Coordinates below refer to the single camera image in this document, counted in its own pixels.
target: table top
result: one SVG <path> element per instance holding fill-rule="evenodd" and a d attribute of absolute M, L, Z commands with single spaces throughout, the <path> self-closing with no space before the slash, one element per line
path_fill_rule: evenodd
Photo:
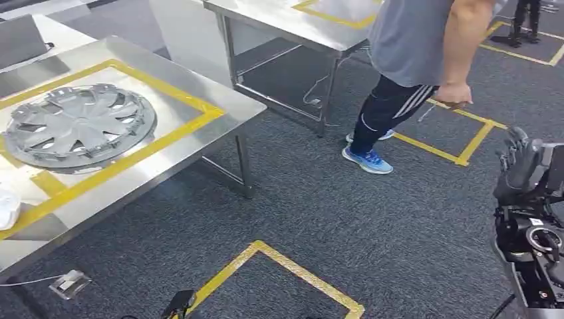
<path fill-rule="evenodd" d="M 22 199 L 0 231 L 0 282 L 212 152 L 266 106 L 117 37 L 0 74 L 0 130 L 22 103 L 64 86 L 113 84 L 151 103 L 157 124 L 139 144 L 88 169 L 32 167 L 0 139 L 0 182 Z"/>
<path fill-rule="evenodd" d="M 342 57 L 365 42 L 379 3 L 380 0 L 206 0 L 204 7 Z"/>

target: white stripe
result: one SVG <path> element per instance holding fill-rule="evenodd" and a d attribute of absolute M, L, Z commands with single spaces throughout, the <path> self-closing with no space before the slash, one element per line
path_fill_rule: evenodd
<path fill-rule="evenodd" d="M 425 86 L 422 85 L 420 88 L 417 89 L 417 91 L 415 91 L 414 94 L 411 95 L 411 97 L 404 103 L 404 105 L 402 106 L 402 108 L 396 113 L 396 115 L 394 115 L 393 118 L 397 118 L 399 117 L 399 115 L 401 113 L 403 113 L 403 111 L 409 106 L 411 105 L 411 102 L 413 101 L 413 99 L 415 98 L 415 95 L 419 94 L 421 92 L 421 90 L 423 90 Z"/>
<path fill-rule="evenodd" d="M 370 126 L 368 126 L 368 124 L 364 121 L 364 113 L 362 113 L 360 115 L 360 120 L 362 121 L 362 123 L 364 124 L 364 126 L 366 126 L 366 128 L 368 128 L 370 131 L 372 132 L 377 132 L 378 130 L 375 130 L 373 128 L 371 128 Z"/>
<path fill-rule="evenodd" d="M 417 105 L 423 102 L 423 100 L 425 100 L 427 95 L 429 95 L 429 93 L 431 93 L 431 90 L 433 89 L 432 86 L 426 85 L 425 87 L 426 87 L 425 90 L 419 93 L 419 96 L 413 100 L 413 103 L 411 103 L 411 105 L 407 109 L 405 109 L 405 111 L 401 113 L 400 116 L 407 114 L 409 111 L 413 110 L 413 108 L 417 107 Z"/>

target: hand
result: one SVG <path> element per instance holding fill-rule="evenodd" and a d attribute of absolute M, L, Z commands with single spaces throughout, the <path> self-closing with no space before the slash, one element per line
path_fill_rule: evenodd
<path fill-rule="evenodd" d="M 473 104 L 472 90 L 465 82 L 441 85 L 435 93 L 434 99 L 451 108 Z"/>

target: blue sneaker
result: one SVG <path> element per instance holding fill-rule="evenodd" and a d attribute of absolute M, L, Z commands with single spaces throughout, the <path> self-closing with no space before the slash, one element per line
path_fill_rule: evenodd
<path fill-rule="evenodd" d="M 386 163 L 374 150 L 371 150 L 368 154 L 364 156 L 356 155 L 351 152 L 351 147 L 347 146 L 343 148 L 341 152 L 344 158 L 348 159 L 349 161 L 353 161 L 359 164 L 360 168 L 363 170 L 372 173 L 372 174 L 381 174 L 386 175 L 392 173 L 394 168 Z"/>
<path fill-rule="evenodd" d="M 395 133 L 396 132 L 394 132 L 394 130 L 388 130 L 383 137 L 378 139 L 378 141 L 385 141 L 389 138 L 392 138 Z M 352 131 L 351 133 L 348 133 L 347 136 L 345 137 L 345 139 L 347 140 L 348 143 L 352 143 L 353 140 L 354 140 L 354 131 Z"/>

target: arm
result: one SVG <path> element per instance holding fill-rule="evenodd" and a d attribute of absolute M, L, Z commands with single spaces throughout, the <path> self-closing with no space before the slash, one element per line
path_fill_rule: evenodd
<path fill-rule="evenodd" d="M 472 103 L 466 78 L 484 40 L 494 5 L 495 0 L 454 0 L 444 33 L 443 84 L 437 100 L 450 105 Z"/>

